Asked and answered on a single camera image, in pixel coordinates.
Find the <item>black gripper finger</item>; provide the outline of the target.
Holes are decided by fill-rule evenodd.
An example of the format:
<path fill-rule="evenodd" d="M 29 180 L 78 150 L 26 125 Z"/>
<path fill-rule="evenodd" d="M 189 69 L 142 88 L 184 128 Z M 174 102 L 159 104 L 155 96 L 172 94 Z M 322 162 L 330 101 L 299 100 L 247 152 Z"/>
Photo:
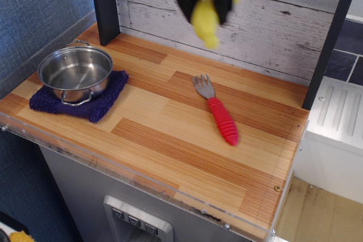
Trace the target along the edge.
<path fill-rule="evenodd" d="M 190 23 L 197 0 L 177 0 L 186 20 Z"/>
<path fill-rule="evenodd" d="M 214 0 L 214 6 L 220 20 L 220 24 L 227 21 L 228 13 L 232 9 L 232 0 Z"/>

